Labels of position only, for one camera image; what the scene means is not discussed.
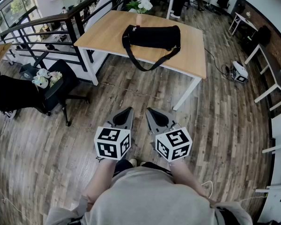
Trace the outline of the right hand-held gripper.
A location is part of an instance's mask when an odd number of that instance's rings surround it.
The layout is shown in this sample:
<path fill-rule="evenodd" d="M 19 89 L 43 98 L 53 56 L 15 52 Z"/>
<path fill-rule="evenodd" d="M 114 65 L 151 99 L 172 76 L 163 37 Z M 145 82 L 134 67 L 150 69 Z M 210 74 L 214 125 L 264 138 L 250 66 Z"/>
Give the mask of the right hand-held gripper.
<path fill-rule="evenodd" d="M 167 162 L 173 162 L 189 155 L 192 139 L 187 128 L 176 123 L 172 114 L 159 108 L 148 107 L 146 119 L 153 134 L 154 127 L 170 127 L 154 134 L 153 148 L 160 157 Z"/>

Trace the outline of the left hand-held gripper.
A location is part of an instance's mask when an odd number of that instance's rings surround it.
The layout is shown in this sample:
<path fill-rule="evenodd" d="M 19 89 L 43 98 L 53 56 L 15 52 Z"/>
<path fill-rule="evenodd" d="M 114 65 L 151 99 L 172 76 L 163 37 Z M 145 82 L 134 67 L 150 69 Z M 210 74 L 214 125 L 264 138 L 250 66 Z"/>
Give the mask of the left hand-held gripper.
<path fill-rule="evenodd" d="M 94 143 L 100 158 L 112 160 L 124 158 L 132 146 L 133 118 L 132 107 L 122 108 L 111 113 L 103 126 L 97 128 Z"/>

